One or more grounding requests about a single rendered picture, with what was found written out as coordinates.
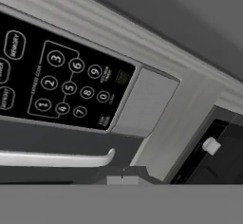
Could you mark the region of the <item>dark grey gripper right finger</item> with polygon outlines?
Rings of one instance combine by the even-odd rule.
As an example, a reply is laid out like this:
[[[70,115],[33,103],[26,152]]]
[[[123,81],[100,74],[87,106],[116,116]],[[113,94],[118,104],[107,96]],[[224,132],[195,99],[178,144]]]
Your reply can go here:
[[[122,169],[125,185],[162,185],[163,182],[149,175],[145,166],[128,166]]]

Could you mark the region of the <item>white cupboard frame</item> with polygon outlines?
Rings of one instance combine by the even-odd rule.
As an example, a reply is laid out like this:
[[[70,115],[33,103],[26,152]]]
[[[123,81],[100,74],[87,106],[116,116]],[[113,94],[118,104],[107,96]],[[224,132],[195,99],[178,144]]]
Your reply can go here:
[[[143,31],[90,0],[0,0],[0,121],[56,139],[0,150],[0,164],[140,163],[165,177],[235,85],[192,71]]]

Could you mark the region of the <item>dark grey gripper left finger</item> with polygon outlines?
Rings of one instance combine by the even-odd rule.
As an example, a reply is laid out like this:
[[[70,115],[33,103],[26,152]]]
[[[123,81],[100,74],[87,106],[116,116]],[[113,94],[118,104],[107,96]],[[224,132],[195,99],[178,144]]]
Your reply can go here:
[[[102,168],[98,174],[96,184],[122,185],[122,169],[120,167]]]

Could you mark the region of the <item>black appliance with white knob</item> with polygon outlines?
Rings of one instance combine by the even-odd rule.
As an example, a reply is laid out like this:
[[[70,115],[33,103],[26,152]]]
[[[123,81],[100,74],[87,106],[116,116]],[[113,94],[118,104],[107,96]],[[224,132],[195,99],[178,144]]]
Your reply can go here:
[[[243,184],[243,116],[214,106],[164,181]]]

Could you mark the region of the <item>dark grey microwave door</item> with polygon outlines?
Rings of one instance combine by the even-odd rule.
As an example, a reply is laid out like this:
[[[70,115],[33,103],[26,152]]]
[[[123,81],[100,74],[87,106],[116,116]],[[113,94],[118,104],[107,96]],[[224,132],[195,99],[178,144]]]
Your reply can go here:
[[[117,134],[0,121],[3,151],[101,156],[115,149],[109,165],[116,168],[129,165],[141,143],[141,138]],[[0,184],[92,184],[100,178],[98,168],[0,167]]]

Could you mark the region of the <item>grey microwave with black keypad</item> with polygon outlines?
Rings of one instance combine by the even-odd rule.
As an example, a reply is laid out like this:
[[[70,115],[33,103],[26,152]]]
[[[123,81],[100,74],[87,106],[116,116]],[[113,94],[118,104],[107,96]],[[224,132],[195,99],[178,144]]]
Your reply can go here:
[[[149,136],[179,80],[0,3],[0,120]]]

